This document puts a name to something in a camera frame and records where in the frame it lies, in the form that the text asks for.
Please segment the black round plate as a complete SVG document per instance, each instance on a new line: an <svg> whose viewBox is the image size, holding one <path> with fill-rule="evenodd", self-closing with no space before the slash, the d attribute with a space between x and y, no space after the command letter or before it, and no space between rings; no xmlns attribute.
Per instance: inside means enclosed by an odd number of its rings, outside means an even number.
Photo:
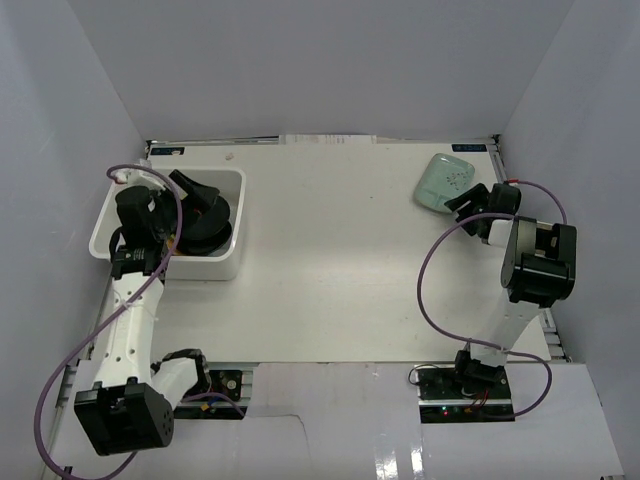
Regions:
<svg viewBox="0 0 640 480"><path fill-rule="evenodd" d="M187 245L212 243L229 223L231 209L222 197L218 197L208 209L198 207L187 198L182 200L181 206L183 223L179 247L182 249Z"/></svg>
<svg viewBox="0 0 640 480"><path fill-rule="evenodd" d="M232 233L231 223L226 222L219 231L203 238L182 237L178 242L177 251L187 256L208 256L223 247Z"/></svg>

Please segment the pale green rectangular dish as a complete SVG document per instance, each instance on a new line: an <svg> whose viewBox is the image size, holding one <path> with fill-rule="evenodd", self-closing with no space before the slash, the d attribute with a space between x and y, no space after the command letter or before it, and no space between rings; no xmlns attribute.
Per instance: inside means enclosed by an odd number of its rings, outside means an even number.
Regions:
<svg viewBox="0 0 640 480"><path fill-rule="evenodd" d="M414 192L414 201L429 210L450 214L446 202L465 193L472 184L475 167L460 158L438 153L429 161Z"/></svg>

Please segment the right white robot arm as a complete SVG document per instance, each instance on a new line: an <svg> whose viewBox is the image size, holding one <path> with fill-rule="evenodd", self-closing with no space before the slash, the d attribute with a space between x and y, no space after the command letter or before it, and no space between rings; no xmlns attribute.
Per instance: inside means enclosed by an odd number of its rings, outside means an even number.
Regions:
<svg viewBox="0 0 640 480"><path fill-rule="evenodd" d="M507 180L491 189L483 184L445 202L456 222L483 213L511 214L512 220L482 218L463 230L483 243L505 249L500 271L502 293L494 313L479 334L456 354L453 390L472 399L506 378L505 364L521 334L544 309L566 299L576 279L577 229L562 213L560 223L520 217L520 182Z"/></svg>

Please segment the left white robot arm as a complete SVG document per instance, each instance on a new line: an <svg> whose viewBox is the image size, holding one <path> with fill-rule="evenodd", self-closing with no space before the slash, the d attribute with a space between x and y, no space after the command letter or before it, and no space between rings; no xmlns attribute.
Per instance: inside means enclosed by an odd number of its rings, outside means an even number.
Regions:
<svg viewBox="0 0 640 480"><path fill-rule="evenodd" d="M74 400L76 417L100 456L168 446L176 407L186 397L205 396L212 378L199 349L151 360L168 259L182 226L176 188L148 167L110 176L120 186L120 225L109 245L114 318L93 384Z"/></svg>

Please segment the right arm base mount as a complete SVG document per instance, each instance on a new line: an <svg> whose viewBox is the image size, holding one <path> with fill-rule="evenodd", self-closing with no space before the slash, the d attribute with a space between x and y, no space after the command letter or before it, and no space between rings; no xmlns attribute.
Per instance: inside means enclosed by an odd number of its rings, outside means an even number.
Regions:
<svg viewBox="0 0 640 480"><path fill-rule="evenodd" d="M417 389L423 425L513 422L509 382L503 376L493 385L464 384L452 366L419 364L407 375Z"/></svg>

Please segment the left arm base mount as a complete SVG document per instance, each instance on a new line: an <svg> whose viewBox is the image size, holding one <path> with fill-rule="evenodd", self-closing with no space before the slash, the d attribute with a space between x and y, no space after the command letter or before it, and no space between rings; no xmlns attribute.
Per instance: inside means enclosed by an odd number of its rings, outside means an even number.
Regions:
<svg viewBox="0 0 640 480"><path fill-rule="evenodd" d="M211 370L211 392L225 395L236 407L220 397L205 397L179 405L177 420L242 420L252 392L253 371L239 369Z"/></svg>

